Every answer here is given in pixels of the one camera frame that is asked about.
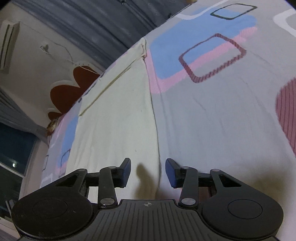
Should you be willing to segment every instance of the dark square outline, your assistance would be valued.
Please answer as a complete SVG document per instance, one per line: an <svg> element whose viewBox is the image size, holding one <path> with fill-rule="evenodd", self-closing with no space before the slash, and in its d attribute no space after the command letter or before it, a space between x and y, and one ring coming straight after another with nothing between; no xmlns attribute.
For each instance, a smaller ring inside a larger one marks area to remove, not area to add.
<svg viewBox="0 0 296 241"><path fill-rule="evenodd" d="M48 155L46 155L45 158L46 158L45 168L43 168L42 171L44 171L46 169L47 162L48 162Z"/></svg>
<svg viewBox="0 0 296 241"><path fill-rule="evenodd" d="M234 58L232 58L231 60L228 60L227 62L225 62L224 64L220 65L218 68L214 69L213 71L198 77L196 76L193 71L190 69L190 67L188 66L188 64L184 61L183 57L186 53L188 53L191 49L194 49L195 47L197 47L198 45L207 42L208 40L210 40L211 38L214 37L219 37L222 38L225 41L228 41L229 43L233 44L241 53L237 56L235 56ZM213 36L209 37L208 39L199 42L198 44L194 45L193 47L191 47L190 49L188 49L187 51L185 51L183 54L180 55L179 57L179 61L182 64L183 68L186 70L187 74L189 75L189 77L191 78L191 80L194 83L200 83L203 82L204 80L206 80L207 78L210 78L212 76L214 76L215 74L217 74L218 72L220 72L221 70L225 69L226 67L230 66L231 64L233 64L234 62L236 62L237 60L241 59L242 57L244 57L246 55L247 51L242 48L241 46L238 45L238 43L236 43L234 40L229 39L225 36L223 36L222 34L214 34Z"/></svg>
<svg viewBox="0 0 296 241"><path fill-rule="evenodd" d="M62 162L63 162L63 158L64 158L64 156L69 152L69 155L70 155L70 151L71 151L71 148L70 149L68 149L64 154L63 154L63 156L62 156L62 158L61 158L61 162L60 162L60 168L62 168ZM64 174L66 173L66 170L65 170L65 172L63 173L63 174L59 174L59 178L61 177L61 176L63 176Z"/></svg>
<svg viewBox="0 0 296 241"><path fill-rule="evenodd" d="M226 7L231 6L231 5L244 5L244 6L250 6L250 7L253 7L253 8L249 9L248 11L243 12L243 13L240 14L240 15L237 15L237 16L234 17L234 18L227 18L227 17L223 17L223 16L220 16L220 15L216 15L216 14L215 14L215 12L219 11L220 9L222 9L222 8L226 8ZM217 17L217 18L226 19L226 20L233 20L233 19L235 19L235 18L237 18L237 17L239 17L239 16L241 16L241 15L244 15L244 14L246 14L246 13L248 13L248 12L250 12L250 11L252 11L252 10L258 8L258 7L253 6L253 5L243 4L243 3L233 3L233 4L227 5L227 6L222 7L222 8L219 8L219 9L215 10L214 12L211 12L210 15L211 15L211 16L214 16L214 17Z"/></svg>

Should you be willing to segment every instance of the wall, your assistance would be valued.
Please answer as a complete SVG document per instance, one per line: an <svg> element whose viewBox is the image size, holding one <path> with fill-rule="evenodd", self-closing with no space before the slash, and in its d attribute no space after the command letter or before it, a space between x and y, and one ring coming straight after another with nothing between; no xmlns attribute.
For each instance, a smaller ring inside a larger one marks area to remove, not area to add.
<svg viewBox="0 0 296 241"><path fill-rule="evenodd" d="M44 142L38 140L35 144L27 174L23 181L24 185L22 186L20 197L26 196L39 189L43 163L47 151L48 146Z"/></svg>
<svg viewBox="0 0 296 241"><path fill-rule="evenodd" d="M49 123L47 111L54 108L49 96L51 88L57 81L74 80L72 71L75 66L66 59L87 61L101 72L103 68L67 39L12 3L0 11L0 24L4 19L19 21L20 31L9 73L0 73L0 87L9 92L30 118L46 127ZM43 44L49 45L52 55L40 50Z"/></svg>

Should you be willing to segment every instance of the gray curtain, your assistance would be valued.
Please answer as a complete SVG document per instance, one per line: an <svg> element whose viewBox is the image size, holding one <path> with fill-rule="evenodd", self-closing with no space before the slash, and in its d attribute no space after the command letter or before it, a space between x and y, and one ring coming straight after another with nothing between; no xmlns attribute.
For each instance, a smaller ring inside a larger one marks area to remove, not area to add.
<svg viewBox="0 0 296 241"><path fill-rule="evenodd" d="M0 122L17 130L32 133L47 144L46 129L32 121L1 88Z"/></svg>
<svg viewBox="0 0 296 241"><path fill-rule="evenodd" d="M148 32L182 10L185 0L13 0L109 67Z"/></svg>

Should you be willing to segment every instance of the bed sheet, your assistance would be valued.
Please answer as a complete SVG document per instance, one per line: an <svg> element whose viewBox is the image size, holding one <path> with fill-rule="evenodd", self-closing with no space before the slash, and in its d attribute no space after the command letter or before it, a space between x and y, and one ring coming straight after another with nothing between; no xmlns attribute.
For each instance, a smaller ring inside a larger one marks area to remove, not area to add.
<svg viewBox="0 0 296 241"><path fill-rule="evenodd" d="M295 17L284 0L200 0L150 32L82 98L66 174L130 157L118 200L178 200L167 158L218 168L278 201L278 237L294 240Z"/></svg>
<svg viewBox="0 0 296 241"><path fill-rule="evenodd" d="M145 63L161 162L221 169L279 202L296 223L296 11L284 0L198 1L150 32Z"/></svg>
<svg viewBox="0 0 296 241"><path fill-rule="evenodd" d="M72 143L75 138L80 105L81 102L74 104L68 113L64 115L52 134L43 164L40 188L65 174Z"/></svg>

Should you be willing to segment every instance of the pink stripe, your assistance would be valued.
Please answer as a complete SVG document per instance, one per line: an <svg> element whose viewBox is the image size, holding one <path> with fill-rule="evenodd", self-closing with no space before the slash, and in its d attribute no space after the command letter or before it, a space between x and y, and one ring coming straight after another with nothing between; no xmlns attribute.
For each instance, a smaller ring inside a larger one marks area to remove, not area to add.
<svg viewBox="0 0 296 241"><path fill-rule="evenodd" d="M294 106L296 105L296 78L290 80L277 95L276 113L279 123L285 133L293 152L296 148L296 113Z"/></svg>
<svg viewBox="0 0 296 241"><path fill-rule="evenodd" d="M257 27L250 27L243 29L239 35L235 36L233 40L237 42L238 44L246 42L247 38L253 35L257 31ZM197 58L194 62L192 62L189 67L192 70L197 69L198 67L201 67L202 65L218 58L222 54L225 54L230 49L235 48L235 46L229 42L225 42L213 50L205 53L204 55ZM149 76L149 82L150 82L150 91L152 94L159 94L162 92L167 91L169 88L174 86L176 83L180 82L184 78L186 78L188 75L184 69L177 72L176 74L172 75L169 78L166 79L160 79L156 76L156 73L154 71L153 67L153 60L151 56L150 50L147 51L147 57L145 58L145 63L147 67L147 72Z"/></svg>
<svg viewBox="0 0 296 241"><path fill-rule="evenodd" d="M61 175L66 171L67 168L67 161L61 166L61 167L56 167L55 169L55 174L56 175Z"/></svg>

